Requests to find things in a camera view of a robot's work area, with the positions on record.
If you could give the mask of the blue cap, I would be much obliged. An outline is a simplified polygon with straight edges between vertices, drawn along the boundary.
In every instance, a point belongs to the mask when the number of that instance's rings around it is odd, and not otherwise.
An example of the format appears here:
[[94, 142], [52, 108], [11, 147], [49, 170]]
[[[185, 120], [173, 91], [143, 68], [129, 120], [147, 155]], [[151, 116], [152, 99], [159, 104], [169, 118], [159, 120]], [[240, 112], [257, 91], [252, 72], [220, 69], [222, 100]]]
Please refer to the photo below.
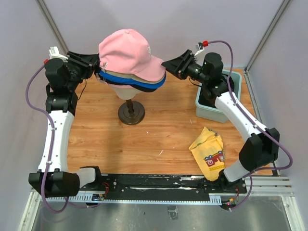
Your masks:
[[157, 83], [154, 83], [154, 82], [145, 83], [145, 82], [134, 80], [132, 78], [117, 77], [109, 73], [106, 73], [104, 71], [100, 71], [99, 73], [97, 73], [97, 75], [101, 80], [105, 81], [108, 84], [113, 84], [117, 86], [128, 85], [131, 87], [133, 87], [134, 85], [138, 85], [138, 86], [142, 86], [142, 87], [146, 87], [150, 89], [160, 88], [161, 86], [163, 86], [167, 78], [167, 75], [165, 74]]

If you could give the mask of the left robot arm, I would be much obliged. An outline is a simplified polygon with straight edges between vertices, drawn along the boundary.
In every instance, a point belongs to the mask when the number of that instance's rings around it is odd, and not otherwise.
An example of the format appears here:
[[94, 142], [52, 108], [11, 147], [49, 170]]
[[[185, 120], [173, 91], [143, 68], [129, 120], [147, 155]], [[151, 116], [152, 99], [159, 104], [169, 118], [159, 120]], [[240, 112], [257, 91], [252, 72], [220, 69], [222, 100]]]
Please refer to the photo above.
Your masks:
[[95, 73], [99, 63], [97, 54], [71, 51], [66, 56], [50, 51], [44, 63], [48, 84], [42, 112], [47, 116], [48, 128], [41, 162], [37, 172], [29, 174], [28, 182], [45, 198], [72, 197], [84, 186], [96, 191], [103, 185], [98, 166], [81, 167], [75, 173], [67, 166], [69, 134], [78, 102], [76, 88]]

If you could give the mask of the pink cap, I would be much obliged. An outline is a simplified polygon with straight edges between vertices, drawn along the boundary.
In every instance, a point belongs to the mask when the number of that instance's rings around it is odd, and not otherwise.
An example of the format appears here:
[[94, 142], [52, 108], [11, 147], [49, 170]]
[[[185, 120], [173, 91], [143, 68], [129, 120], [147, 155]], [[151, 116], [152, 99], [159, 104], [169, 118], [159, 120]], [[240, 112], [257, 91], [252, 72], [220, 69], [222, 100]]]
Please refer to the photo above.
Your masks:
[[136, 30], [118, 30], [106, 37], [98, 49], [104, 71], [134, 75], [149, 82], [159, 81], [166, 73], [163, 60], [152, 55], [148, 41]]

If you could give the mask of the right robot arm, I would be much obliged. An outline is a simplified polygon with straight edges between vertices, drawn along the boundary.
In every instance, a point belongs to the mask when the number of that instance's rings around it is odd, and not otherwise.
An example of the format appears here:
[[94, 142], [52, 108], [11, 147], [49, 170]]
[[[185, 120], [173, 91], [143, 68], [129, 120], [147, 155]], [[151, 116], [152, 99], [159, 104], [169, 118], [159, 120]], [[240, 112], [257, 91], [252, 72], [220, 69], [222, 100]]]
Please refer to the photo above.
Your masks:
[[223, 192], [230, 192], [247, 174], [273, 163], [278, 158], [280, 134], [267, 128], [247, 111], [231, 89], [231, 81], [222, 74], [223, 62], [218, 53], [210, 52], [199, 65], [191, 50], [181, 56], [162, 62], [173, 76], [184, 80], [190, 77], [201, 83], [203, 96], [219, 109], [239, 131], [244, 145], [238, 160], [220, 171], [214, 184]]

